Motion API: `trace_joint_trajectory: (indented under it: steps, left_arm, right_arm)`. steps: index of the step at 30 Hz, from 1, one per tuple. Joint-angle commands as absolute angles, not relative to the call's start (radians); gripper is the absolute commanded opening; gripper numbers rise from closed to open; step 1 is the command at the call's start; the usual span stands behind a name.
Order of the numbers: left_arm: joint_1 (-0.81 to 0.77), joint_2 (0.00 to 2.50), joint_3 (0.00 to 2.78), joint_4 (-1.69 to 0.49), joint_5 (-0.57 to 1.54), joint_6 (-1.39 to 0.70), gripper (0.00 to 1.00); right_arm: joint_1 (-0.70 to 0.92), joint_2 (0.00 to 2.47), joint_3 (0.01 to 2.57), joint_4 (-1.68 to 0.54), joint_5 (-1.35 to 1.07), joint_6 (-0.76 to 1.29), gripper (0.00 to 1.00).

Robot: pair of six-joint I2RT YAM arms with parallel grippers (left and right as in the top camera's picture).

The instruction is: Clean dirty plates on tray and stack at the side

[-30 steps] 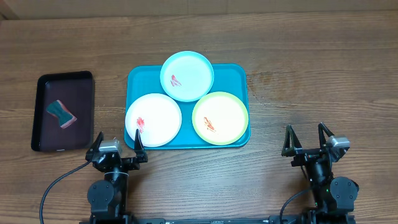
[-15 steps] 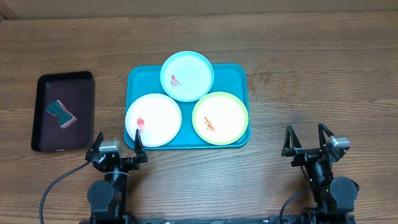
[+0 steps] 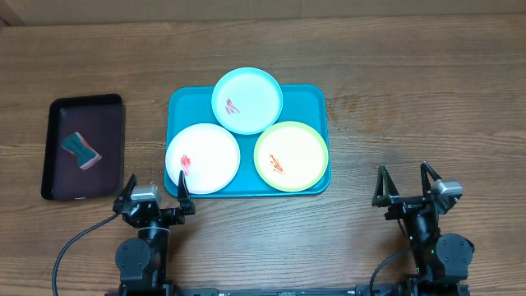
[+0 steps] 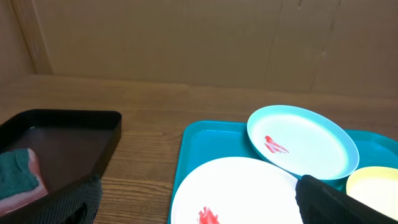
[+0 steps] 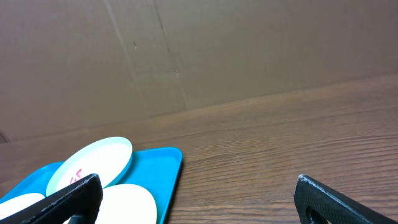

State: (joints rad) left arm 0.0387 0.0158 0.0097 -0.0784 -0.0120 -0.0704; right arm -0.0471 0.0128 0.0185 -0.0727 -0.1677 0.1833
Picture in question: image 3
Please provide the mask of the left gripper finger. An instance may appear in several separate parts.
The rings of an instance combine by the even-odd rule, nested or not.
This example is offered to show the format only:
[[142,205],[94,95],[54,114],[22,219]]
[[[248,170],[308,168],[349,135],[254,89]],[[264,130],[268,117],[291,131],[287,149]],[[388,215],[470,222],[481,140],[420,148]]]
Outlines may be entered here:
[[127,185],[123,188],[121,193],[116,198],[116,201],[117,202],[124,202],[126,200],[129,200],[130,197],[131,197],[132,191],[133,191],[134,187],[136,186],[136,183],[137,183],[136,175],[132,174],[131,177],[129,178],[128,182],[127,182]]
[[183,170],[179,172],[178,176],[178,194],[177,199],[181,208],[191,207],[191,196],[187,189],[186,174]]

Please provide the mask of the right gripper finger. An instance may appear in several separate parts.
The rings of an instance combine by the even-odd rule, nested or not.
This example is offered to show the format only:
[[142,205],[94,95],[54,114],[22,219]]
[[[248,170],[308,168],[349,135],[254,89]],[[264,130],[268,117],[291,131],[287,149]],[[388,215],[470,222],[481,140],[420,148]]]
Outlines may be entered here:
[[399,200],[399,192],[386,167],[383,164],[380,165],[378,168],[376,189],[371,205],[376,207],[387,207],[399,202]]
[[441,176],[426,161],[421,163],[420,170],[422,180],[422,194],[427,196],[431,192],[430,180],[437,181],[441,179]]

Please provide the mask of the white plate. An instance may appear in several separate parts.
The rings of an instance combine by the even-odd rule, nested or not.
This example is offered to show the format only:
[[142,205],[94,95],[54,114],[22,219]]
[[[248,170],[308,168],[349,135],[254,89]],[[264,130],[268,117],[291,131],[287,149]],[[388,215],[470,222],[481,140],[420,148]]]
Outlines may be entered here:
[[181,130],[169,143],[165,168],[169,179],[185,177],[188,191],[205,195],[226,187],[235,177],[241,160],[238,142],[225,128],[198,123]]

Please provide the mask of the green and red sponge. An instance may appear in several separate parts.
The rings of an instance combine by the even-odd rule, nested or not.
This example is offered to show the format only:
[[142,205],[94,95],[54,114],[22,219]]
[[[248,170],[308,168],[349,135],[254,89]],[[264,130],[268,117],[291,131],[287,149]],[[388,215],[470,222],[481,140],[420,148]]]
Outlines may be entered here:
[[102,159],[102,155],[92,148],[79,132],[67,136],[61,147],[77,158],[78,166],[82,170],[89,169]]

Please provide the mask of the light blue plate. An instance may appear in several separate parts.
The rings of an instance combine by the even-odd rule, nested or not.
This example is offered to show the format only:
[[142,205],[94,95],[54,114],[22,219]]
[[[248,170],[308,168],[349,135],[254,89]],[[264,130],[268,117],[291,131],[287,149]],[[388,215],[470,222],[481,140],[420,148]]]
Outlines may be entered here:
[[284,104],[279,83],[259,68],[241,67],[216,83],[211,108],[217,121],[231,132],[263,132],[279,118]]

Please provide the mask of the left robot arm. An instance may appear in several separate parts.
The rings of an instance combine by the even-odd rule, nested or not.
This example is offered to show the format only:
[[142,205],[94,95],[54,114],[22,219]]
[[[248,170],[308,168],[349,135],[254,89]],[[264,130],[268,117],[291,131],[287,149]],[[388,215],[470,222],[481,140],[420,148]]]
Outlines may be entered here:
[[182,295],[182,290],[167,279],[170,227],[184,224],[196,208],[187,189],[185,173],[178,176],[179,206],[161,208],[159,189],[139,186],[136,176],[113,203],[113,211],[137,229],[137,236],[124,241],[116,251],[120,272],[119,295]]

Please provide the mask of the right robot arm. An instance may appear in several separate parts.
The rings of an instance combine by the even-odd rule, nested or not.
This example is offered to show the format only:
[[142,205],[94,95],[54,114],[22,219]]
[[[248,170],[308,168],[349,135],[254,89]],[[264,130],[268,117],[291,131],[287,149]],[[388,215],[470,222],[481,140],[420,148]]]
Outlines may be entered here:
[[[369,295],[469,295],[468,267],[475,247],[459,234],[442,234],[439,220],[447,214],[463,195],[457,181],[444,180],[427,162],[420,165],[422,194],[402,197],[387,168],[378,168],[376,190],[371,204],[385,207],[386,220],[398,223],[408,248],[385,259],[372,273],[368,284]],[[393,260],[412,253],[416,273],[403,275],[390,286],[376,285],[378,273]]]

